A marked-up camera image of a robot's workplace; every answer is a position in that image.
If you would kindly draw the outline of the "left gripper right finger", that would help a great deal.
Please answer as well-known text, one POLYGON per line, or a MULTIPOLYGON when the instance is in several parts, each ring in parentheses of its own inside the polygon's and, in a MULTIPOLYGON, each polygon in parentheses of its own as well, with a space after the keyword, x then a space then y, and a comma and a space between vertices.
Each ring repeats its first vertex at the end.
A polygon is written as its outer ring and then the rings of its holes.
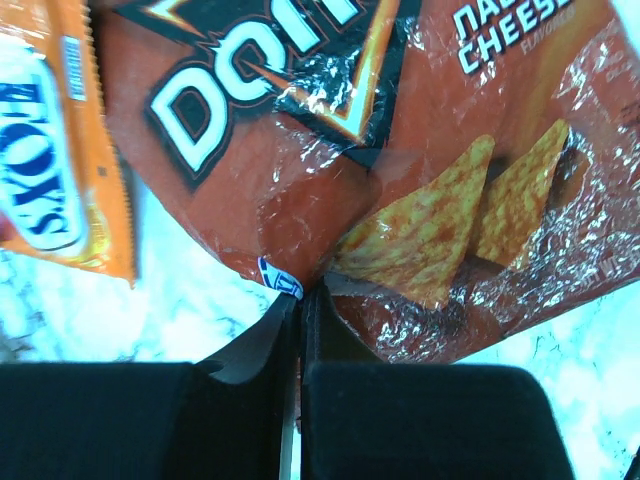
POLYGON ((319 285, 301 310, 305 479, 570 479, 547 395, 498 365, 389 364, 319 285))

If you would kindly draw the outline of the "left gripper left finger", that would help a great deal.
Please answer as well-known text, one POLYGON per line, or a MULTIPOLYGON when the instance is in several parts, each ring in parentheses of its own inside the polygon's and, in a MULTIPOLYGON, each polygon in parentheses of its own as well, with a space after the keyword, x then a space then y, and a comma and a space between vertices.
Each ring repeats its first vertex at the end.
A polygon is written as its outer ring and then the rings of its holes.
POLYGON ((198 363, 6 363, 5 479, 286 479, 297 300, 198 363))

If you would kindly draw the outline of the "red Doritos bag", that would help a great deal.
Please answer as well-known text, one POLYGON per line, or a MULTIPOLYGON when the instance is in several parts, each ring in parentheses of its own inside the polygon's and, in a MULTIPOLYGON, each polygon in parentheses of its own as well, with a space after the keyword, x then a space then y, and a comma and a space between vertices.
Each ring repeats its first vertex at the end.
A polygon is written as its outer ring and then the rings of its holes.
POLYGON ((108 127, 187 233, 448 362, 639 277, 639 57, 609 1, 100 1, 108 127))

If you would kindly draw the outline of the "orange Fox's candy bag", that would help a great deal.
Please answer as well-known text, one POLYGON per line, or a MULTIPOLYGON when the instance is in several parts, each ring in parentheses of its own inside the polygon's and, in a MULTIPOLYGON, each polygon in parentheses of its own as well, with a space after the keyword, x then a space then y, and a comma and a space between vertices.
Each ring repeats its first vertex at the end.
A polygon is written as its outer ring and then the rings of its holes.
POLYGON ((1 4, 1 246, 135 279, 85 1, 1 4))

